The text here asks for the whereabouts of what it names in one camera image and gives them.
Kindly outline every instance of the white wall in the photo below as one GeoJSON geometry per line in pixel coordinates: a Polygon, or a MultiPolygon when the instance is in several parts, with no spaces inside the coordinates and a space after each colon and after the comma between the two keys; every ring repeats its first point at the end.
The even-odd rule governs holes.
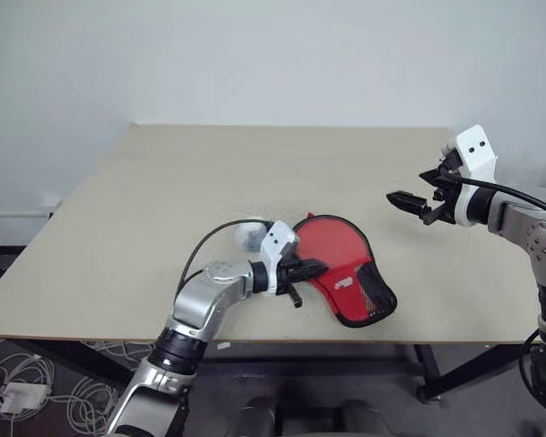
{"type": "Polygon", "coordinates": [[[0,210],[65,198],[131,122],[479,122],[500,180],[546,184],[546,1],[0,0],[0,210]]]}

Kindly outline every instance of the beige tabletop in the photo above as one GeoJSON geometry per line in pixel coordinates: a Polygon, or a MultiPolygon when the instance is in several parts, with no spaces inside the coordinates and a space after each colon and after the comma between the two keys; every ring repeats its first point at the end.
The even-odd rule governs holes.
{"type": "MultiPolygon", "coordinates": [[[[346,328],[299,284],[301,309],[256,296],[229,310],[220,340],[521,341],[538,313],[524,252],[483,226],[423,226],[385,198],[396,189],[430,198],[418,174],[437,164],[447,137],[437,128],[133,127],[0,280],[0,336],[154,339],[209,230],[313,212],[367,234],[395,313],[346,328]]],[[[233,234],[210,240],[196,267],[245,259],[233,234]]]]}

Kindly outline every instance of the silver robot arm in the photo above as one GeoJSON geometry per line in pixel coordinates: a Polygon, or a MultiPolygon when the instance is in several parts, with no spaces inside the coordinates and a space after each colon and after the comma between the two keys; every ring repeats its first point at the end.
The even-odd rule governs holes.
{"type": "Polygon", "coordinates": [[[107,435],[182,434],[197,366],[228,308],[262,291],[294,298],[292,282],[316,278],[328,268],[315,259],[291,258],[297,243],[293,230],[278,221],[261,243],[261,261],[213,262],[187,281],[154,350],[141,361],[120,398],[107,435]]]}
{"type": "MultiPolygon", "coordinates": [[[[546,188],[494,185],[497,157],[480,126],[453,138],[442,153],[438,168],[420,174],[436,187],[433,199],[442,201],[440,206],[432,209],[426,199],[404,191],[389,193],[387,198],[397,208],[419,216],[426,225],[437,220],[466,227],[485,224],[491,233],[525,250],[538,284],[541,306],[538,324],[544,342],[542,347],[546,351],[546,188]]],[[[546,381],[546,360],[541,355],[532,355],[532,368],[543,372],[536,380],[546,381]]],[[[533,393],[538,400],[544,392],[545,399],[539,400],[544,406],[545,389],[533,393]]]]}

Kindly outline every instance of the floor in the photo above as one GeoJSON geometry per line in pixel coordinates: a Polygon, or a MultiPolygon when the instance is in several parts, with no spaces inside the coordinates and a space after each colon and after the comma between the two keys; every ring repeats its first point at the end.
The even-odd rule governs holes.
{"type": "MultiPolygon", "coordinates": [[[[12,257],[0,257],[5,269],[12,257]]],[[[433,348],[442,372],[462,364],[485,351],[484,345],[445,345],[433,348]]],[[[20,351],[14,344],[0,343],[0,359],[20,351]]],[[[208,355],[223,356],[301,356],[369,355],[378,359],[414,359],[411,347],[352,344],[245,344],[234,343],[224,350],[211,346],[208,355]]],[[[71,392],[82,378],[56,366],[56,394],[71,392]]],[[[318,376],[301,378],[250,377],[232,374],[202,375],[190,394],[187,437],[224,436],[236,414],[251,398],[270,396],[310,406],[339,406],[346,400],[363,400],[378,409],[393,434],[405,437],[427,436],[541,436],[546,430],[546,411],[526,392],[517,370],[512,369],[480,384],[445,394],[440,401],[418,402],[414,392],[420,379],[405,374],[318,376]]],[[[322,424],[295,423],[287,433],[318,431],[322,424]]],[[[0,422],[0,437],[10,435],[10,423],[0,422]]],[[[17,422],[16,437],[76,434],[66,421],[65,406],[49,404],[35,417],[17,422]]]]}

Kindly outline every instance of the black cable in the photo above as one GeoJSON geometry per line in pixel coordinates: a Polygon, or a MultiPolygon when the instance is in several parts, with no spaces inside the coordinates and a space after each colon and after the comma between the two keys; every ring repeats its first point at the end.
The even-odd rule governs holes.
{"type": "Polygon", "coordinates": [[[535,198],[534,196],[530,196],[529,194],[522,193],[521,191],[517,189],[505,187],[499,184],[494,184],[492,182],[486,182],[484,180],[464,178],[463,176],[450,173],[445,167],[440,167],[440,173],[444,178],[448,180],[452,180],[454,182],[460,182],[462,184],[467,184],[467,185],[474,185],[476,187],[495,189],[496,191],[509,194],[510,196],[514,196],[515,198],[520,198],[521,200],[525,200],[526,202],[531,203],[532,205],[546,211],[546,202],[543,202],[539,200],[538,198],[535,198]]]}
{"type": "Polygon", "coordinates": [[[526,386],[526,389],[528,389],[528,392],[530,393],[531,397],[534,398],[537,403],[539,403],[542,407],[546,409],[546,403],[534,391],[531,385],[531,382],[528,379],[528,375],[526,374],[526,369],[524,368],[524,357],[530,352],[531,344],[534,341],[534,339],[538,337],[539,334],[540,334],[540,330],[535,330],[530,335],[530,337],[528,337],[526,341],[522,343],[520,355],[518,356],[518,368],[520,369],[521,380],[526,386]]]}
{"type": "Polygon", "coordinates": [[[229,221],[228,223],[224,223],[224,224],[222,224],[220,226],[217,226],[216,228],[212,229],[210,232],[208,232],[207,235],[205,235],[202,238],[202,240],[200,240],[198,242],[197,246],[194,248],[194,250],[192,250],[192,253],[190,253],[190,256],[188,257],[188,261],[186,262],[186,265],[184,266],[184,269],[182,270],[182,275],[180,276],[180,281],[178,282],[178,286],[176,288],[176,295],[178,295],[178,293],[182,290],[184,285],[189,280],[191,280],[194,276],[196,276],[200,272],[200,271],[196,272],[195,274],[193,274],[189,278],[187,278],[187,276],[186,276],[187,273],[188,273],[188,269],[190,269],[190,265],[192,264],[192,261],[194,260],[194,257],[197,255],[197,253],[200,250],[200,248],[202,247],[202,245],[204,243],[206,243],[207,240],[210,237],[215,235],[220,230],[222,230],[224,228],[228,228],[229,226],[240,225],[242,223],[261,223],[261,224],[265,225],[268,230],[271,227],[271,225],[273,224],[273,222],[271,222],[269,220],[261,220],[261,219],[258,219],[258,218],[243,218],[241,220],[229,221]]]}

